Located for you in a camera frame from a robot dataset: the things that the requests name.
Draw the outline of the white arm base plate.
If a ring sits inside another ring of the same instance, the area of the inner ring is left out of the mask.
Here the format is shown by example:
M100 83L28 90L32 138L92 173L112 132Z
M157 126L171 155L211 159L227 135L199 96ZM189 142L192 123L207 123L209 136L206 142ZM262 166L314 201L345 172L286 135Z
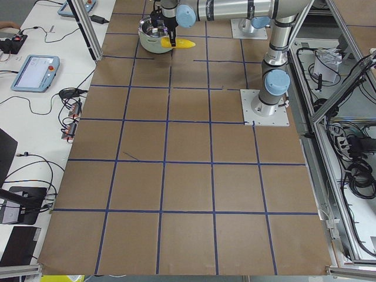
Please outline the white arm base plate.
M241 105L246 126L287 127L290 125L283 98L276 105L265 105L258 89L241 89Z
M266 40L266 27L255 28L249 19L231 19L231 32L234 39Z

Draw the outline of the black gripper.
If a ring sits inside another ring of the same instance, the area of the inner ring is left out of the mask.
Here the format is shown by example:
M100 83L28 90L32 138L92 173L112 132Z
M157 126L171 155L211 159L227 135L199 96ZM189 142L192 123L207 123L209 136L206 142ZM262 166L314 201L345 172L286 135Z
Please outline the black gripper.
M176 46L176 8L158 8L150 13L154 27L164 26L167 28L171 47Z

